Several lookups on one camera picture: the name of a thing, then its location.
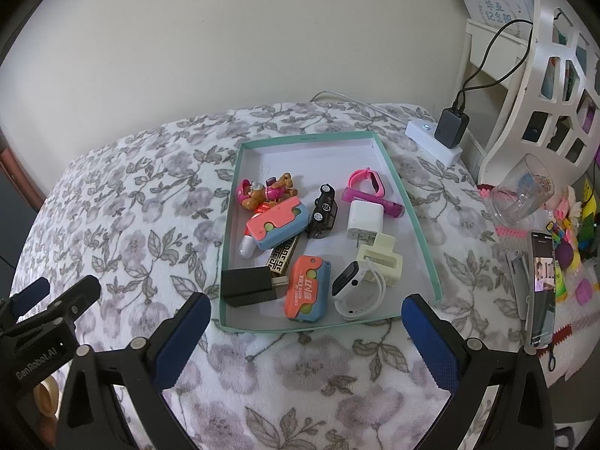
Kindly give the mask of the pink blue toy block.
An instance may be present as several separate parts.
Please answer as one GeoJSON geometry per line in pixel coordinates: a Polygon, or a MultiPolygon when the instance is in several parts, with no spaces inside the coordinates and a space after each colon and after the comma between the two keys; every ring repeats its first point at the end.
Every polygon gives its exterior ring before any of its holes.
{"type": "Polygon", "coordinates": [[[301,234],[309,223],[309,216],[306,206],[294,196],[250,218],[246,230],[260,250],[273,249],[301,234]]]}

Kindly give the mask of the white lattice chair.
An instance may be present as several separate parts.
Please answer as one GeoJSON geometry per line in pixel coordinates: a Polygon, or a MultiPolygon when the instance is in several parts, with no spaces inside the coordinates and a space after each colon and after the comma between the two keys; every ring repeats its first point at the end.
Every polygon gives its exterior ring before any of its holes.
{"type": "Polygon", "coordinates": [[[478,180],[497,185],[531,155],[561,188],[584,175],[598,147],[599,19],[583,0],[534,0],[522,81],[478,180]]]}

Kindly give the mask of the white smart watch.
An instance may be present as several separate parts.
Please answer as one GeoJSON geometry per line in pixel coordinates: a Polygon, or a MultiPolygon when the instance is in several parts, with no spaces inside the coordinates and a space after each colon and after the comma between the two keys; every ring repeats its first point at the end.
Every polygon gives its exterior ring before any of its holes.
{"type": "Polygon", "coordinates": [[[386,281],[369,259],[351,262],[334,280],[331,296],[337,312],[347,321],[359,320],[383,302],[386,281]]]}

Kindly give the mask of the black charger plug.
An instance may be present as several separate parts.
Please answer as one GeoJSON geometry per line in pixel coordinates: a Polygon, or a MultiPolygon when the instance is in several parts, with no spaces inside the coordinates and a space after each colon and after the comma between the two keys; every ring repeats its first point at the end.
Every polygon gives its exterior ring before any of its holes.
{"type": "Polygon", "coordinates": [[[220,277],[220,299],[233,308],[274,301],[288,286],[267,266],[228,269],[220,277]]]}

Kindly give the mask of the dark grey power adapter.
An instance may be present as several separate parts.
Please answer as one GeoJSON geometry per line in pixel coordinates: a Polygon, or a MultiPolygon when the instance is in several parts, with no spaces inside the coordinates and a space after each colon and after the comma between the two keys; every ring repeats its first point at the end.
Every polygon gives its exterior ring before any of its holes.
{"type": "Polygon", "coordinates": [[[469,124],[469,117],[455,108],[442,111],[437,123],[434,138],[448,149],[458,146],[469,124]]]}

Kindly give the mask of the white shelf unit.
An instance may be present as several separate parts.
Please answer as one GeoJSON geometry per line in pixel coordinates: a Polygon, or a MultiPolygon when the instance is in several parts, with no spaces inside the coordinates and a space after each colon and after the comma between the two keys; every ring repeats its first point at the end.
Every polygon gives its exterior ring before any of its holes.
{"type": "Polygon", "coordinates": [[[517,22],[506,30],[468,19],[454,90],[466,91],[470,122],[460,142],[462,160],[479,178],[482,163],[500,138],[521,87],[532,23],[517,22]]]}

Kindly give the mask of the clear glass cup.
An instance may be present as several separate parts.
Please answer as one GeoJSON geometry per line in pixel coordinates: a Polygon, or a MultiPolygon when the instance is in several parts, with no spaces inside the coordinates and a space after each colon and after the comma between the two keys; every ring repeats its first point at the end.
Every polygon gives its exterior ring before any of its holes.
{"type": "Polygon", "coordinates": [[[490,192],[496,217],[513,227],[532,215],[554,194],[554,184],[540,159],[527,153],[490,192]]]}

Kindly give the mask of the white tube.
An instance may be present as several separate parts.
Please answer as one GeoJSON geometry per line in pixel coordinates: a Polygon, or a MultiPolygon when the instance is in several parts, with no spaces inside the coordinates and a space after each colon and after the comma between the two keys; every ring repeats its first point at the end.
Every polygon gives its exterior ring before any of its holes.
{"type": "Polygon", "coordinates": [[[244,259],[249,259],[253,256],[256,249],[256,242],[253,236],[244,235],[239,244],[239,255],[244,259]]]}

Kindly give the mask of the magenta flashlight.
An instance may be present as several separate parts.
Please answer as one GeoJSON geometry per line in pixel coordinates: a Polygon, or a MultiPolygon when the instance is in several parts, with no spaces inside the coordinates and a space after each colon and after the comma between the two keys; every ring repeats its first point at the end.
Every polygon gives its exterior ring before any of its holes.
{"type": "Polygon", "coordinates": [[[361,200],[374,204],[379,204],[383,208],[383,213],[385,215],[391,216],[392,218],[400,218],[405,212],[404,206],[400,203],[389,201],[382,197],[378,197],[373,194],[349,187],[346,187],[344,189],[342,193],[342,199],[346,202],[361,200]]]}

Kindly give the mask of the smartphone on stand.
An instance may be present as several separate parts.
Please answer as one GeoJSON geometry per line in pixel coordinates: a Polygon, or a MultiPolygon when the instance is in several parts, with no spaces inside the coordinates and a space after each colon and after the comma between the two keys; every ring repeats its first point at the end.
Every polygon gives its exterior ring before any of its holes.
{"type": "Polygon", "coordinates": [[[548,232],[530,231],[527,236],[528,293],[526,344],[541,350],[552,341],[555,323],[555,257],[548,232]]]}

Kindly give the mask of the white power strip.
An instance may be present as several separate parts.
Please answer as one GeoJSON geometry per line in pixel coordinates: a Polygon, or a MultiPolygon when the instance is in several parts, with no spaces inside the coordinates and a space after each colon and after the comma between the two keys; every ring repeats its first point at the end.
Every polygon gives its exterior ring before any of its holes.
{"type": "Polygon", "coordinates": [[[416,142],[422,149],[432,155],[437,161],[445,167],[450,167],[457,163],[463,149],[460,145],[454,148],[448,148],[434,137],[437,123],[423,119],[412,119],[408,122],[405,134],[416,142]]]}

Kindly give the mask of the white charger cube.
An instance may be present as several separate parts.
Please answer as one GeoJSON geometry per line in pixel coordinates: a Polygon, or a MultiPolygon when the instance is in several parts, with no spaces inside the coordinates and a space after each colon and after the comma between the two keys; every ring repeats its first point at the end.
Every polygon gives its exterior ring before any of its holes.
{"type": "Polygon", "coordinates": [[[372,245],[383,231],[383,206],[378,203],[353,200],[350,203],[347,237],[357,244],[372,245]]]}

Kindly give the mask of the gold black patterned bar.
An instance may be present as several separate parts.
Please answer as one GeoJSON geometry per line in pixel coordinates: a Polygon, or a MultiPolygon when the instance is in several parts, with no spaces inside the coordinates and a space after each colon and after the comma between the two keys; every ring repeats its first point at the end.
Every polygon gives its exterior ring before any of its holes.
{"type": "Polygon", "coordinates": [[[286,274],[290,261],[294,255],[299,243],[300,236],[294,236],[287,239],[284,243],[277,245],[271,250],[268,257],[267,267],[274,276],[283,276],[286,274]]]}

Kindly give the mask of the cream plastic clip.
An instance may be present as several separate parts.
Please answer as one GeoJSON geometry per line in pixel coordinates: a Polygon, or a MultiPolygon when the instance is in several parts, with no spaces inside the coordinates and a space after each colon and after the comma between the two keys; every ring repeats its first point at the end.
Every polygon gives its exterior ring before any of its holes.
{"type": "Polygon", "coordinates": [[[395,237],[378,232],[371,245],[359,247],[356,257],[357,261],[369,260],[373,263],[383,275],[388,288],[397,284],[403,271],[403,257],[394,251],[395,245],[395,237]]]}

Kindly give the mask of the pink bear toy figure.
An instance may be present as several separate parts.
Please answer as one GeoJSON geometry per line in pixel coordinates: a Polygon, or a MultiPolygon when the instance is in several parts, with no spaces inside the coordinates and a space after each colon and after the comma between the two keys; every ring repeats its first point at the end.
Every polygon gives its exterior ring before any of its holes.
{"type": "Polygon", "coordinates": [[[266,208],[297,196],[298,190],[290,173],[270,177],[264,183],[243,179],[235,193],[237,202],[249,212],[262,212],[266,208]]]}

